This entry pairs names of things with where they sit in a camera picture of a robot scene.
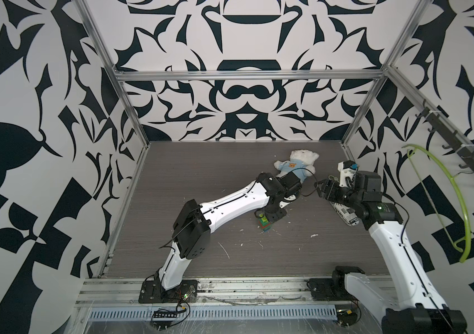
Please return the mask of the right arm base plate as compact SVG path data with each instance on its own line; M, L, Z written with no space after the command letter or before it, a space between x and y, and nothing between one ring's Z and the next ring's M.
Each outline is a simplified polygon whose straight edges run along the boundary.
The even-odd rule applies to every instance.
M314 301L352 301L354 296L345 289L346 274L365 274L359 267L336 266L330 278L310 278L306 282Z

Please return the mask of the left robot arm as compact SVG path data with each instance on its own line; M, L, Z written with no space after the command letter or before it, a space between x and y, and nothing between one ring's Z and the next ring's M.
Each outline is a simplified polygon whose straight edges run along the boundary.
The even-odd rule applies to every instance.
M172 237L164 245L170 247L170 254L154 280L164 292L177 288L191 261L206 250L211 235L224 224L255 211L274 223L287 215L285 207L298 198L301 189L301 179L294 172L281 177L260 173L247 186L223 198L205 203L189 200L174 222Z

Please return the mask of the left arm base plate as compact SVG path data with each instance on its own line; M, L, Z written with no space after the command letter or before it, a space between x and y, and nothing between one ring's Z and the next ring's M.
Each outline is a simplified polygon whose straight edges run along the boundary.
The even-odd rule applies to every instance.
M166 290L158 280L146 280L142 283L138 302L140 304L171 303L191 301L197 297L198 281L184 280L175 288Z

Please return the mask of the long lime lego brick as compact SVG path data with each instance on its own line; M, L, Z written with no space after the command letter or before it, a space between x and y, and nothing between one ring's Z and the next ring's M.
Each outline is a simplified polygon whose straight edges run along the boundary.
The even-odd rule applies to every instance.
M270 227L270 221L268 221L267 217L264 214L261 214L259 217L260 225L263 229Z

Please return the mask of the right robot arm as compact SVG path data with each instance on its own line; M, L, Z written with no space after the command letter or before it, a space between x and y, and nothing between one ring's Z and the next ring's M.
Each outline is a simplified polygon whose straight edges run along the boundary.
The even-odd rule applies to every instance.
M346 186L340 180L314 186L321 198L349 207L362 220L384 259L397 299L386 297L358 267L336 267L334 287L358 300L383 333L466 333L462 312L447 305L425 273L396 205L383 202L380 181L377 173L357 171Z

